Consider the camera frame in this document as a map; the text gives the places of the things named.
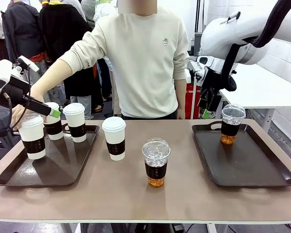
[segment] person's right hand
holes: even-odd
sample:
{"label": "person's right hand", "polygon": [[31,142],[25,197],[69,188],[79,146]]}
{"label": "person's right hand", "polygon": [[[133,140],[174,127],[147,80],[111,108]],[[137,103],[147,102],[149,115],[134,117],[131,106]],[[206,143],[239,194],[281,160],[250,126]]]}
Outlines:
{"label": "person's right hand", "polygon": [[[43,94],[39,93],[38,91],[35,91],[35,89],[32,87],[31,88],[31,93],[30,96],[35,98],[38,101],[41,101],[44,103],[43,100]],[[21,115],[24,112],[25,107],[23,107],[22,105],[18,104],[15,108],[12,109],[12,121],[11,121],[11,126],[14,126],[15,123],[18,121],[18,119],[21,117]],[[24,116],[28,113],[30,113],[30,110],[26,110]],[[15,127],[13,128],[14,130],[17,130],[21,127],[21,121],[15,125]]]}

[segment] white paper cup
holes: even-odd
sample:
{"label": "white paper cup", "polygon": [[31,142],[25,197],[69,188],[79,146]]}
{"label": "white paper cup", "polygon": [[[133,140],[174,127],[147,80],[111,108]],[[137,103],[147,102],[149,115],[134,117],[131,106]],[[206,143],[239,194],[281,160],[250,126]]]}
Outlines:
{"label": "white paper cup", "polygon": [[125,121],[117,116],[107,118],[102,123],[110,157],[119,161],[125,157]]}
{"label": "white paper cup", "polygon": [[[51,109],[59,111],[59,105],[55,102],[45,103]],[[58,140],[64,136],[62,121],[59,118],[53,116],[47,116],[47,121],[44,122],[44,127],[48,133],[50,140]]]}
{"label": "white paper cup", "polygon": [[63,110],[74,142],[86,140],[84,110],[85,108],[81,103],[71,103]]}
{"label": "white paper cup", "polygon": [[37,114],[24,117],[19,129],[21,140],[30,159],[41,159],[45,156],[43,118]]}

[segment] brown serving tray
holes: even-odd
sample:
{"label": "brown serving tray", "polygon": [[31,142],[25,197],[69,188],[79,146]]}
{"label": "brown serving tray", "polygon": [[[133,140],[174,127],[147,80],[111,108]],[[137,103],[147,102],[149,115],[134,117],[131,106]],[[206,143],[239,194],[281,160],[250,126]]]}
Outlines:
{"label": "brown serving tray", "polygon": [[87,139],[74,143],[67,124],[64,137],[52,141],[45,134],[46,156],[28,158],[25,149],[0,174],[0,185],[17,187],[54,187],[73,184],[81,175],[91,153],[99,126],[86,125]]}
{"label": "brown serving tray", "polygon": [[193,125],[196,148],[202,156],[210,179],[227,187],[291,186],[291,172],[259,135],[246,124],[240,125],[233,145],[220,142],[221,129]]}

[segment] person's left hand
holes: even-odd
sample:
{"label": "person's left hand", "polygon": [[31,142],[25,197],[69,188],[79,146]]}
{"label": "person's left hand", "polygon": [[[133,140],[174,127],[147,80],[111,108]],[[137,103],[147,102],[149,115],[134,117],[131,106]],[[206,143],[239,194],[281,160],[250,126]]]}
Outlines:
{"label": "person's left hand", "polygon": [[177,110],[177,120],[185,120],[185,109],[178,108],[178,110]]}

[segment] brown tabletop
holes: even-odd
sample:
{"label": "brown tabletop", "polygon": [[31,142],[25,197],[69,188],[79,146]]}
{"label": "brown tabletop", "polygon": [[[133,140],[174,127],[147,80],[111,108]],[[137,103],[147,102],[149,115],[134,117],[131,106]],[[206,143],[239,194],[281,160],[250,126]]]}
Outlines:
{"label": "brown tabletop", "polygon": [[[66,188],[0,186],[0,219],[48,222],[233,222],[291,221],[291,187],[220,188],[203,169],[191,126],[213,120],[127,121],[126,157],[112,161],[100,129],[78,182]],[[253,120],[244,120],[291,171],[291,159]],[[102,121],[87,124],[101,126]],[[147,185],[141,154],[153,137],[171,147],[165,185]],[[18,143],[0,161],[0,174],[23,149]]]}

